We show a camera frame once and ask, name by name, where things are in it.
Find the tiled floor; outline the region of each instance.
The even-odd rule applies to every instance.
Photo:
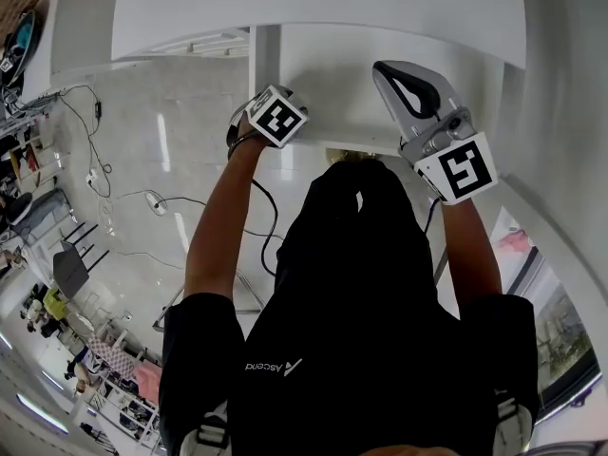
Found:
[[[121,318],[124,326],[149,350],[161,351],[162,336],[152,323],[183,282],[188,242],[200,218],[201,206],[171,201],[165,216],[156,216],[143,194],[153,189],[165,198],[186,196],[205,201],[226,163],[225,131],[234,108],[247,99],[247,60],[159,59],[103,75],[93,88],[103,107],[99,129],[93,137],[103,163],[111,164],[110,200],[100,199],[86,185],[89,151],[80,120],[63,104],[53,110],[47,130],[58,134],[70,157],[60,175],[63,187],[79,220],[99,222],[92,235],[95,252],[111,253],[92,272],[89,284],[78,294],[99,295],[100,305]],[[92,96],[86,88],[66,96],[92,131]],[[389,160],[400,171],[419,220],[426,220],[428,200],[417,178],[398,160]],[[276,232],[284,235],[298,214],[310,182],[328,167],[326,150],[294,144],[283,150],[266,150],[256,172],[257,180],[274,196],[279,218]],[[106,194],[107,183],[94,184]],[[273,219],[272,208],[256,189],[252,192],[247,228],[266,233]],[[433,233],[434,250],[441,254],[440,228]],[[263,237],[244,235],[238,268],[263,299],[272,295],[273,278],[260,264]],[[269,266],[276,265],[279,240],[267,250]],[[130,255],[148,253],[148,255]],[[255,303],[236,281],[237,308]],[[248,332],[253,316],[241,316]]]

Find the ceiling light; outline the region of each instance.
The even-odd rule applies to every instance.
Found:
[[[41,408],[35,406],[32,402],[30,402],[30,400],[28,400],[28,398],[26,398],[21,393],[17,393],[17,398],[19,399],[19,402],[21,402],[29,410],[31,410],[32,412],[36,413],[37,415],[39,415],[40,417],[42,417],[45,421],[53,424],[56,428],[60,429],[65,434],[67,434],[67,427],[64,426],[57,419],[55,419],[52,415],[47,414]]]
[[[4,337],[4,335],[1,332],[0,332],[0,338],[2,338],[2,341],[4,341],[5,344],[12,350],[11,343],[9,343],[8,339],[6,337]]]
[[[51,376],[50,376],[48,373],[46,373],[44,370],[41,370],[41,372],[42,372],[42,374],[43,374],[43,375],[44,375],[46,378],[48,378],[48,380],[50,380],[50,381],[51,381],[53,384],[55,384],[55,387],[57,387],[59,390],[63,390],[63,389],[64,389],[64,388],[63,388],[61,385],[59,385],[57,382],[55,382],[55,381],[52,379],[52,377],[51,377]]]

